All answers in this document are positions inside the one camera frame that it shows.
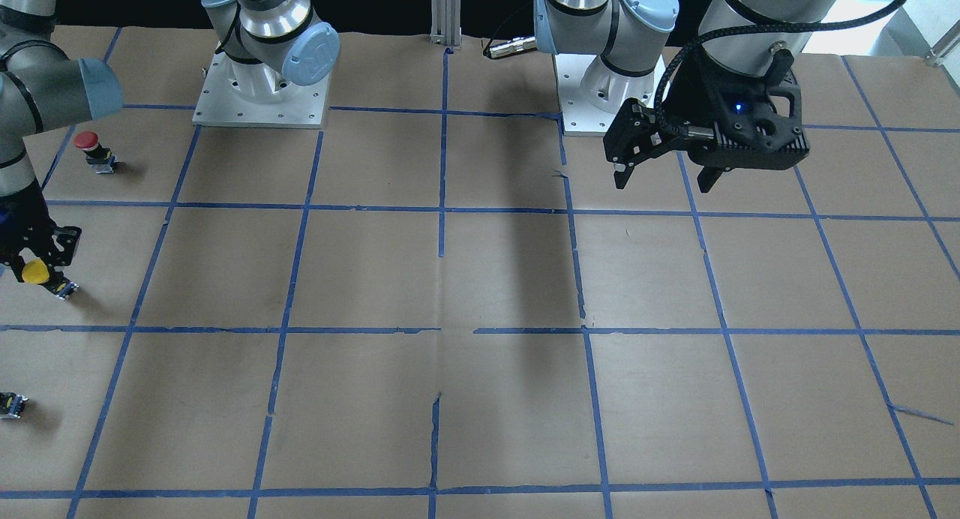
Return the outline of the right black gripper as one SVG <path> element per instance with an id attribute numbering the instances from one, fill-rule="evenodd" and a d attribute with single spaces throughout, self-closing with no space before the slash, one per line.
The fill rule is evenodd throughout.
<path id="1" fill-rule="evenodd" d="M 1 262 L 15 279 L 24 279 L 26 262 L 21 252 L 29 249 L 46 266 L 50 280 L 64 280 L 62 269 L 71 265 L 82 229 L 59 226 L 50 217 L 38 185 L 1 198 Z"/>

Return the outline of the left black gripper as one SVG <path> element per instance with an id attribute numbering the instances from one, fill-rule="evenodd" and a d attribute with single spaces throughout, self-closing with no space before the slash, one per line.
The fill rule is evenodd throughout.
<path id="1" fill-rule="evenodd" d="M 626 98 L 604 134 L 604 157 L 614 165 L 617 190 L 626 188 L 633 169 L 644 161 L 672 151 L 690 151 L 701 146 L 710 150 L 716 145 L 716 129 L 687 123 L 666 112 L 666 89 L 686 57 L 676 54 L 666 65 L 652 93 L 652 106 L 634 97 Z M 726 167 L 704 166 L 698 173 L 700 193 L 708 194 L 726 172 Z"/>

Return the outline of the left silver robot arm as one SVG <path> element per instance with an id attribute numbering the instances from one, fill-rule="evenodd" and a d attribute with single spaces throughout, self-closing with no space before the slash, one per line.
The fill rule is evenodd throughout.
<path id="1" fill-rule="evenodd" d="M 707 192 L 731 170 L 783 171 L 809 156 L 796 54 L 799 24 L 825 19 L 836 0 L 711 0 L 698 34 L 653 82 L 681 13 L 679 0 L 532 0 L 537 47 L 588 55 L 586 91 L 614 119 L 603 137 L 614 184 L 635 167 L 683 151 Z"/>

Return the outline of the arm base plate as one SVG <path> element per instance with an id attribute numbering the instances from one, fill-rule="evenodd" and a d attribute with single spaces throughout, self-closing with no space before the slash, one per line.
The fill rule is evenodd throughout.
<path id="1" fill-rule="evenodd" d="M 555 55 L 554 67 L 565 135 L 603 137 L 627 99 L 652 108 L 665 59 L 659 55 L 652 72 L 638 77 L 613 72 L 599 55 Z"/>
<path id="2" fill-rule="evenodd" d="M 220 128 L 321 130 L 332 68 L 310 85 L 292 82 L 249 55 L 218 45 L 206 68 L 192 122 Z"/>

